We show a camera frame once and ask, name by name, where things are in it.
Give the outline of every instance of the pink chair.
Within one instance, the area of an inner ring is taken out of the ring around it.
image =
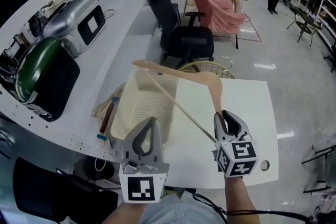
[[[247,18],[241,13],[234,13],[231,0],[194,0],[198,11],[205,14],[200,17],[201,26],[211,29],[213,33],[236,34],[238,48],[238,32],[240,25]]]

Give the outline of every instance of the black cable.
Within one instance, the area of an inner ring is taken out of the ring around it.
[[[294,218],[303,221],[304,223],[309,223],[309,218],[307,218],[304,215],[297,214],[297,213],[291,213],[291,212],[283,212],[283,211],[262,211],[262,210],[239,210],[239,211],[230,211],[227,212],[225,211],[222,207],[216,206],[211,200],[208,198],[204,197],[201,194],[193,194],[193,198],[196,201],[200,201],[210,207],[212,207],[219,215],[221,218],[224,220],[224,223],[227,223],[227,220],[225,219],[224,215],[226,216],[244,216],[244,215],[279,215],[279,216],[284,216],[288,218]]]

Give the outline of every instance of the wrist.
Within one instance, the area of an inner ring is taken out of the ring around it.
[[[243,181],[241,177],[225,177],[225,184],[235,185]]]

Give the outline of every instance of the grey floor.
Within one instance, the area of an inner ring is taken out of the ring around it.
[[[185,0],[172,0],[182,12]],[[303,194],[317,178],[323,179],[323,160],[301,165],[316,141],[324,139],[321,130],[334,128],[336,115],[336,72],[323,59],[329,54],[316,34],[310,48],[310,36],[304,34],[299,43],[300,29],[292,25],[293,13],[283,3],[278,15],[267,11],[267,0],[243,2],[245,12],[259,33],[262,42],[216,38],[215,62],[222,56],[233,61],[232,73],[238,79],[267,81],[277,125],[279,144],[279,180],[248,187],[257,209],[283,210],[312,214],[316,205],[323,211],[334,209],[336,202],[322,202],[319,195]],[[245,31],[245,39],[254,39],[254,31]],[[198,190],[218,205],[225,206],[223,190]],[[262,217],[262,223],[301,223],[284,217]]]

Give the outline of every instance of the cable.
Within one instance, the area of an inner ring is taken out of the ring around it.
[[[304,215],[300,215],[297,213],[291,212],[283,212],[283,211],[262,211],[262,210],[238,210],[238,211],[225,211],[222,207],[216,206],[211,200],[204,197],[201,194],[193,194],[193,198],[196,201],[200,201],[210,207],[212,207],[223,219],[224,223],[227,223],[226,216],[245,216],[245,215],[279,215],[289,218],[294,218],[303,221],[304,223],[309,223],[309,218]]]
[[[108,18],[111,18],[114,14],[115,14],[115,9],[113,9],[113,8],[109,8],[109,9],[107,9],[107,10],[105,10],[104,11],[104,17],[105,17],[105,19],[108,19]]]
[[[240,6],[240,11],[239,11],[240,14],[243,14],[243,13],[241,13],[242,8],[243,8],[243,1],[241,2],[241,6]],[[249,16],[247,16],[246,13],[245,13],[244,15],[247,17],[247,20],[245,20],[244,22],[245,22],[245,23],[250,22],[250,21],[251,21],[251,18],[250,18]]]
[[[98,169],[97,169],[97,159],[98,159],[98,158],[96,158],[96,160],[94,161],[94,168],[96,169],[97,172],[101,172],[101,171],[103,171],[103,169],[104,169],[104,167],[105,167],[105,165],[106,165],[106,160],[105,160],[105,162],[104,162],[103,167],[102,167],[100,170],[98,170]]]
[[[295,19],[294,17],[292,17],[292,16],[290,16],[290,15],[288,15],[288,14],[282,13],[281,11],[279,11],[279,9],[277,9],[277,10],[278,10],[278,13],[280,13],[280,14],[282,14],[282,15],[285,15],[285,16],[287,16],[287,17],[289,17],[289,18]]]

